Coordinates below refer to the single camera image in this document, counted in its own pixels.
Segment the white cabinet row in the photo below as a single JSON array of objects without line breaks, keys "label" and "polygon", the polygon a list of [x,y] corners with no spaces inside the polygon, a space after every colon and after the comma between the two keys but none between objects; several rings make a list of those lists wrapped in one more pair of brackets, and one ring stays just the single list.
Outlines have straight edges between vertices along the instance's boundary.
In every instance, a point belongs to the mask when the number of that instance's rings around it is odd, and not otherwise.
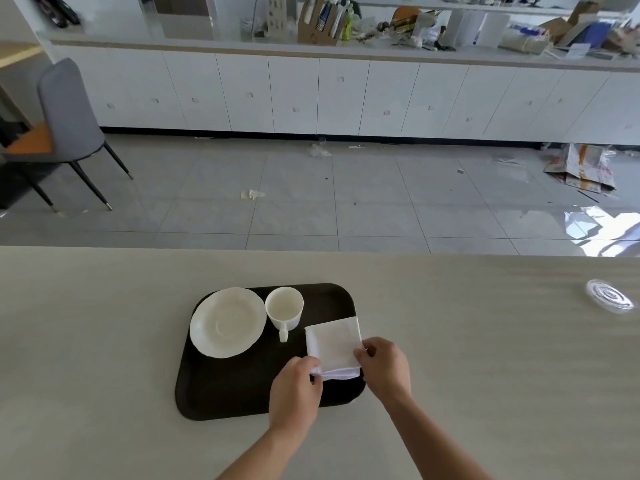
[{"label": "white cabinet row", "polygon": [[640,72],[52,44],[103,128],[640,147]]}]

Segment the person's right hand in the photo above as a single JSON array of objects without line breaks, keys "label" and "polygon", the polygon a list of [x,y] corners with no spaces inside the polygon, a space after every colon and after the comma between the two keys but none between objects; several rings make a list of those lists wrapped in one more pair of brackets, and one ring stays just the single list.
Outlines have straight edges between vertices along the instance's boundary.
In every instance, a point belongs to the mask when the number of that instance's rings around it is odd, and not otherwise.
[{"label": "person's right hand", "polygon": [[361,347],[367,348],[371,357],[369,378],[364,380],[380,403],[387,407],[411,399],[410,366],[404,352],[382,337],[364,339]]}]

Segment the person's left forearm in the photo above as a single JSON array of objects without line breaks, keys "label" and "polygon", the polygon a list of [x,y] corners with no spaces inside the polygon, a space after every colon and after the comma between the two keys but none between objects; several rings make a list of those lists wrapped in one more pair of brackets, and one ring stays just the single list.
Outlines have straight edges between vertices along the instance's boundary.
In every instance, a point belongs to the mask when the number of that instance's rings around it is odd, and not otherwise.
[{"label": "person's left forearm", "polygon": [[215,480],[280,480],[308,429],[269,427]]}]

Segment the dark brown serving tray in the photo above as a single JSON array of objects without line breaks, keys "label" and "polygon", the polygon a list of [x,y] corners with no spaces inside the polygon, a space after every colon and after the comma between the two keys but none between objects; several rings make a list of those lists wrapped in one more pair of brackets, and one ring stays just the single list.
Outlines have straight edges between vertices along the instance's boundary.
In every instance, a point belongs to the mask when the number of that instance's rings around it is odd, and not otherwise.
[{"label": "dark brown serving tray", "polygon": [[[353,298],[335,283],[295,284],[305,300],[301,325],[309,326],[356,315]],[[247,351],[231,358],[201,354],[190,336],[182,353],[175,404],[189,420],[209,421],[268,412],[273,379],[293,356],[306,354],[305,332],[296,328],[287,343],[265,324],[258,340]]]}]

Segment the white ceramic cup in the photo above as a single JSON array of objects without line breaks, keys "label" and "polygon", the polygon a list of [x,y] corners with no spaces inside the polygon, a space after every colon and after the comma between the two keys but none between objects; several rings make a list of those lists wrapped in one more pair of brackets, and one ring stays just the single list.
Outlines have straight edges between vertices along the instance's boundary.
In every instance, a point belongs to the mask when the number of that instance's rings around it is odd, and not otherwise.
[{"label": "white ceramic cup", "polygon": [[278,330],[281,343],[286,343],[290,332],[299,325],[304,304],[302,294],[293,287],[278,287],[266,298],[266,313]]}]

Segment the white napkin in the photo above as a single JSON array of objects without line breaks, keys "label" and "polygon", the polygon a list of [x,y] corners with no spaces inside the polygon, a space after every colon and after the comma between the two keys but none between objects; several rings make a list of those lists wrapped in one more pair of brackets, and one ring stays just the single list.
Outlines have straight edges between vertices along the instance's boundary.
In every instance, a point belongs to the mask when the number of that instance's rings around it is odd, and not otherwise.
[{"label": "white napkin", "polygon": [[356,316],[323,322],[305,327],[307,355],[315,357],[319,365],[311,375],[327,380],[356,379],[361,366],[354,350],[362,349],[362,336]]}]

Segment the white paper roll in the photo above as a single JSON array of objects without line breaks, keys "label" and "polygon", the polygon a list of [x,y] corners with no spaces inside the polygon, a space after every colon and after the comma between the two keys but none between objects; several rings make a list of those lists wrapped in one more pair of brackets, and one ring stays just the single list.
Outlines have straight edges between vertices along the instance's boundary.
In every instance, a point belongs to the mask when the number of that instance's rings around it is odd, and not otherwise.
[{"label": "white paper roll", "polygon": [[497,48],[510,18],[511,15],[507,13],[487,13],[478,32],[475,45],[483,48]]}]

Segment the clear plastic lid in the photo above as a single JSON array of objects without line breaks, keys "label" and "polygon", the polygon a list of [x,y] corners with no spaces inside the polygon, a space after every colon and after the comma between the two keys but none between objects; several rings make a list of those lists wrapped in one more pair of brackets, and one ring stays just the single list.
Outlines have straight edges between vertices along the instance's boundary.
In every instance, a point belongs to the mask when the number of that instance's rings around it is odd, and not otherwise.
[{"label": "clear plastic lid", "polygon": [[594,303],[612,314],[628,314],[636,308],[631,298],[607,282],[590,280],[585,290]]}]

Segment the crumpled printed paper bag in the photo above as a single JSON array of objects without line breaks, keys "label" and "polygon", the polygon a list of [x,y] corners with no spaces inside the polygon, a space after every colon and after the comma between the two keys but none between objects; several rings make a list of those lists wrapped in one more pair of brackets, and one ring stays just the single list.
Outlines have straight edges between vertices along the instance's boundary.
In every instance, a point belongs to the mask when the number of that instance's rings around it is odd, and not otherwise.
[{"label": "crumpled printed paper bag", "polygon": [[612,193],[617,186],[610,163],[616,154],[610,146],[568,143],[543,172],[580,191]]}]

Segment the white saucer plate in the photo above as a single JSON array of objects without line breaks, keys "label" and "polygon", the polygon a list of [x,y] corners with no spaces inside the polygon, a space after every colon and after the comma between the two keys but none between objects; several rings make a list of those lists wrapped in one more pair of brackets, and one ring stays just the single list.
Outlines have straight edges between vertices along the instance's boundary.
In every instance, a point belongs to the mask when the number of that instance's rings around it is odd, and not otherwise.
[{"label": "white saucer plate", "polygon": [[258,341],[266,306],[254,291],[240,287],[214,292],[196,306],[189,337],[198,352],[215,359],[240,355]]}]

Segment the person's right forearm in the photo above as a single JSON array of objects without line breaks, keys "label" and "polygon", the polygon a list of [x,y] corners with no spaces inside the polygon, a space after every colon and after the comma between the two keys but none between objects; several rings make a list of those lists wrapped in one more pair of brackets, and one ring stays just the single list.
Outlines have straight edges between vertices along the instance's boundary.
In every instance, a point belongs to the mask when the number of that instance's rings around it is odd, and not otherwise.
[{"label": "person's right forearm", "polygon": [[380,400],[422,480],[494,480],[408,394]]}]

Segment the grey chair with orange seat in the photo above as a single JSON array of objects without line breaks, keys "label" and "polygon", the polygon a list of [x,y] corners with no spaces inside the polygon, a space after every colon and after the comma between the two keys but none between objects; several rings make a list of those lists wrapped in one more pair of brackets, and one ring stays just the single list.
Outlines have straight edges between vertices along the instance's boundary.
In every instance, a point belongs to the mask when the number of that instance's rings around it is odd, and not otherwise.
[{"label": "grey chair with orange seat", "polygon": [[39,78],[36,90],[44,121],[2,150],[17,165],[18,173],[46,204],[57,212],[51,199],[26,172],[28,164],[68,164],[109,211],[111,204],[92,183],[79,162],[105,149],[133,179],[123,161],[107,143],[93,112],[81,71],[69,57],[54,63]]}]

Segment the person's left hand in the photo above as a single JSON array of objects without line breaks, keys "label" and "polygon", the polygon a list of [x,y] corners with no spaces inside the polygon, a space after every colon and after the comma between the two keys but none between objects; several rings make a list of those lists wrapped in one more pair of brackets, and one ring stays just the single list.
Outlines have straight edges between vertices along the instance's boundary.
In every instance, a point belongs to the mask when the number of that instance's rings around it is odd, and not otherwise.
[{"label": "person's left hand", "polygon": [[293,357],[273,380],[269,394],[269,427],[308,429],[316,421],[322,395],[309,391],[309,375],[319,365],[312,356]]}]

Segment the open cardboard box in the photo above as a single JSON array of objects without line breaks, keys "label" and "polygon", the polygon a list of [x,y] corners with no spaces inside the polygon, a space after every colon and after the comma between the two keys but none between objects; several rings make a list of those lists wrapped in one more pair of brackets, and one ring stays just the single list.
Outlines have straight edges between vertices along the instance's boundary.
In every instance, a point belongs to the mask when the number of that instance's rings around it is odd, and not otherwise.
[{"label": "open cardboard box", "polygon": [[587,28],[589,23],[594,23],[597,20],[597,14],[599,13],[601,4],[593,0],[580,0],[572,10],[568,19],[557,17],[542,23],[538,28],[544,35],[548,37],[551,42],[556,45],[560,45],[563,39],[568,36],[572,36],[574,39],[582,31]]}]

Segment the black umbrella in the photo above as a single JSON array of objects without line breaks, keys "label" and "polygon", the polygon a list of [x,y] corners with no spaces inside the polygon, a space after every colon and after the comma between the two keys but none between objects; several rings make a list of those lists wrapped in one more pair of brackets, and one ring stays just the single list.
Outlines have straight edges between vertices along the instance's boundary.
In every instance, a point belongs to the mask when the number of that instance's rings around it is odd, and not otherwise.
[{"label": "black umbrella", "polygon": [[80,26],[81,19],[64,0],[33,0],[41,12],[52,21],[52,23],[65,29],[68,26]]}]

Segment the cardboard organizer box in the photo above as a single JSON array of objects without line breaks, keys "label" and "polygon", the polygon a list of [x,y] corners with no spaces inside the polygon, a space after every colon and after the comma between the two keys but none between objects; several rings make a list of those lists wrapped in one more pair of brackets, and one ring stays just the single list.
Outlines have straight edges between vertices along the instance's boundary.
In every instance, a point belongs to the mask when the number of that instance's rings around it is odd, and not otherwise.
[{"label": "cardboard organizer box", "polygon": [[305,0],[300,10],[297,42],[335,47],[347,21],[347,7],[339,0]]}]

